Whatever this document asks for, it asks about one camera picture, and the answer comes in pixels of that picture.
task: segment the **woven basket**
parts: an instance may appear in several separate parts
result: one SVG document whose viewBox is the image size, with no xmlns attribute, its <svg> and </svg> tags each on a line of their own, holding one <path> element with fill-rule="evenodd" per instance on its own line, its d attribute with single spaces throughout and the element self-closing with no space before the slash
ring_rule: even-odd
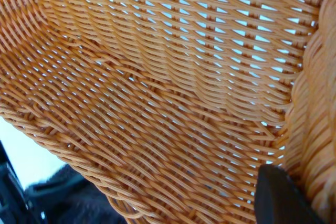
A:
<svg viewBox="0 0 336 224">
<path fill-rule="evenodd" d="M 1 116 L 129 223 L 255 223 L 321 3 L 1 0 Z"/>
</svg>

